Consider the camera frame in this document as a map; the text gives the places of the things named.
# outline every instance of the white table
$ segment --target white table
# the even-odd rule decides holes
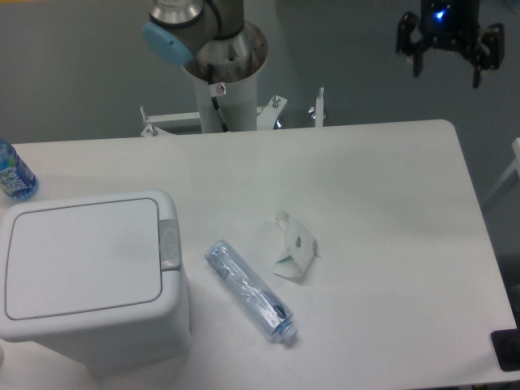
[[[453,126],[444,121],[17,145],[34,200],[161,188],[180,217],[193,349],[90,373],[1,342],[1,389],[401,389],[520,379],[490,333],[515,326]],[[2,197],[0,215],[10,205]],[[300,283],[272,274],[287,210],[319,244]],[[294,311],[270,344],[203,254],[227,239]]]

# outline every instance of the light blue robot joint cap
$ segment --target light blue robot joint cap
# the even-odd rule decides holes
[[[146,22],[143,35],[152,50],[167,63],[182,67],[193,59],[193,54],[181,41],[157,24]]]

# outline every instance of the bottle label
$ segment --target bottle label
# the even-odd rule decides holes
[[[0,188],[10,197],[21,197],[33,189],[35,177],[18,155],[9,160],[0,171]]]

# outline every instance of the bottle cap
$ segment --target bottle cap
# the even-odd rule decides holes
[[[290,323],[281,333],[280,336],[282,337],[282,340],[284,340],[284,343],[290,342],[293,337],[298,333],[298,328],[293,325],[293,323]]]

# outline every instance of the trash bin lid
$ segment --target trash bin lid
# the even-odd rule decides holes
[[[157,299],[158,222],[149,198],[20,212],[6,261],[7,316],[36,319]]]

